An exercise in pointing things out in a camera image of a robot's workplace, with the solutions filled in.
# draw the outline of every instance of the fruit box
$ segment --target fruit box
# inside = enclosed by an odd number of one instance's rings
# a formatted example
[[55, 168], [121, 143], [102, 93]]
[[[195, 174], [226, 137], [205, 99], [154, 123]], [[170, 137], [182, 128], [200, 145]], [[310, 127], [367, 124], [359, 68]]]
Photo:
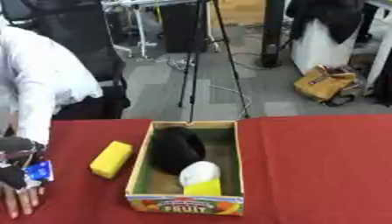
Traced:
[[[154, 130], [182, 126], [206, 146], [206, 161], [220, 167], [222, 196], [185, 196], [177, 176], [151, 167], [150, 140]], [[152, 122], [127, 185], [126, 198], [141, 212], [172, 214], [243, 214], [242, 161], [236, 122]]]

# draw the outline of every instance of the brown bag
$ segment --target brown bag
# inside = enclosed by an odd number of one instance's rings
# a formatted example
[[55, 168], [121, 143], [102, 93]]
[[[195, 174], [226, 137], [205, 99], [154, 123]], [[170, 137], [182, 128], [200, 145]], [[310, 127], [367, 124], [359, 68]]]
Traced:
[[304, 77], [294, 82], [294, 87], [299, 93], [318, 102], [328, 102], [354, 81], [355, 73], [345, 67], [315, 66]]

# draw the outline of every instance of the yellow block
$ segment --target yellow block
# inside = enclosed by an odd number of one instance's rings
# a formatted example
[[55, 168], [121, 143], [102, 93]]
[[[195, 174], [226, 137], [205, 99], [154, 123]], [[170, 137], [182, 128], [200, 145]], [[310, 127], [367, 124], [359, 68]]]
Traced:
[[184, 187], [184, 195], [188, 196], [221, 196], [221, 181], [214, 178], [210, 181]]
[[114, 141], [90, 164], [94, 174], [112, 179], [132, 153], [132, 146]]

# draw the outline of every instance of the office chair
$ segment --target office chair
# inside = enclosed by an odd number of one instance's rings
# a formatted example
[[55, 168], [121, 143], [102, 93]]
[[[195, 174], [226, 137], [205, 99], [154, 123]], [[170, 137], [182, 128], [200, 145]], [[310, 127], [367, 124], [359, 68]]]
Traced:
[[32, 11], [21, 0], [0, 0], [3, 16], [10, 25], [33, 30], [36, 23]]
[[125, 63], [116, 53], [99, 0], [22, 0], [38, 22], [37, 31], [73, 52], [100, 82], [105, 117], [121, 118], [130, 105], [123, 78]]

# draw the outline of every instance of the red tablecloth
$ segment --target red tablecloth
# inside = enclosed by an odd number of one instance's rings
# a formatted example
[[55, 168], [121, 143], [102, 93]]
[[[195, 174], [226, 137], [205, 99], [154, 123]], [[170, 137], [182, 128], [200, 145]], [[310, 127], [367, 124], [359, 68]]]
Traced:
[[0, 223], [392, 223], [392, 115], [299, 116], [241, 121], [243, 217], [139, 213], [123, 191], [134, 159], [114, 180], [89, 163], [112, 140], [137, 149], [146, 120], [56, 122], [49, 156], [56, 179], [45, 204]]

